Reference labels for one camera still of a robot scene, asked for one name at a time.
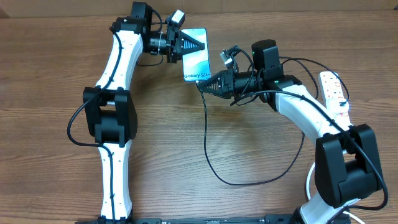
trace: wooden surface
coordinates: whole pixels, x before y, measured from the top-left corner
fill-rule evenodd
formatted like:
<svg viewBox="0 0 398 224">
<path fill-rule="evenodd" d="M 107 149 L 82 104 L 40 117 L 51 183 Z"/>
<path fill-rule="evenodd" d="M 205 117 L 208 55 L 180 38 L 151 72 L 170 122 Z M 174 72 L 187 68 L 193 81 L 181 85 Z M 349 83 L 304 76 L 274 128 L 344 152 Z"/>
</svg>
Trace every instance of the wooden surface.
<svg viewBox="0 0 398 224">
<path fill-rule="evenodd" d="M 128 15 L 134 0 L 0 0 L 0 18 Z M 145 0 L 159 13 L 393 10 L 398 0 Z"/>
<path fill-rule="evenodd" d="M 100 154 L 73 145 L 67 123 L 81 105 L 84 87 L 101 76 L 112 45 L 115 16 L 0 20 L 0 223 L 73 223 L 95 219 L 102 204 Z M 350 92 L 353 124 L 367 123 L 377 136 L 388 206 L 353 211 L 366 223 L 398 217 L 398 13 L 272 12 L 187 16 L 185 27 L 206 27 L 211 70 L 224 70 L 223 48 L 275 39 L 281 55 L 314 59 L 335 69 Z M 159 58 L 145 55 L 141 62 Z M 248 62 L 238 58 L 241 68 Z M 321 69 L 308 64 L 317 75 Z M 313 83 L 298 65 L 285 72 Z M 136 68 L 131 95 L 139 127 L 129 158 L 134 216 L 160 218 L 260 217 L 292 213 L 306 202 L 304 183 L 315 155 L 306 139 L 282 179 L 232 187 L 211 172 L 203 153 L 200 94 L 182 78 L 182 66 Z M 230 107 L 206 95 L 208 153 L 220 176 L 241 183 L 270 179 L 290 164 L 299 130 L 259 101 Z M 84 113 L 73 126 L 93 142 Z M 378 192 L 360 204 L 381 202 Z"/>
</svg>

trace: phone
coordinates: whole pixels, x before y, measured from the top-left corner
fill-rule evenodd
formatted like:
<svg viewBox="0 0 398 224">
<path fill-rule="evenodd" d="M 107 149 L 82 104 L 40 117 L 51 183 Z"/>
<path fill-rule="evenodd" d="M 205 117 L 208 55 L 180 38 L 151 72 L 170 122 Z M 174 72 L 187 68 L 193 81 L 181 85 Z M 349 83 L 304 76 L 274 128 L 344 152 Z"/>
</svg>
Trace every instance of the phone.
<svg viewBox="0 0 398 224">
<path fill-rule="evenodd" d="M 209 79 L 211 77 L 211 73 L 206 29 L 183 29 L 181 32 L 184 32 L 193 39 L 205 44 L 204 50 L 199 50 L 182 56 L 184 80 L 186 82 L 194 82 Z"/>
</svg>

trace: light blue smartphone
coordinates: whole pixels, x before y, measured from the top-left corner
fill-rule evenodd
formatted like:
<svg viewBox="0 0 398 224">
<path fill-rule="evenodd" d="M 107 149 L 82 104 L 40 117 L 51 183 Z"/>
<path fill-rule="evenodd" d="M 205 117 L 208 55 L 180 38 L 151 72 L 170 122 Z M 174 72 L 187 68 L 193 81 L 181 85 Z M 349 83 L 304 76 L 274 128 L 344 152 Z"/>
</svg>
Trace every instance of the light blue smartphone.
<svg viewBox="0 0 398 224">
<path fill-rule="evenodd" d="M 182 56 L 184 80 L 186 82 L 194 82 L 209 79 L 211 77 L 211 73 L 206 29 L 183 29 L 181 32 L 184 32 L 193 39 L 205 44 L 204 50 L 199 50 Z"/>
</svg>

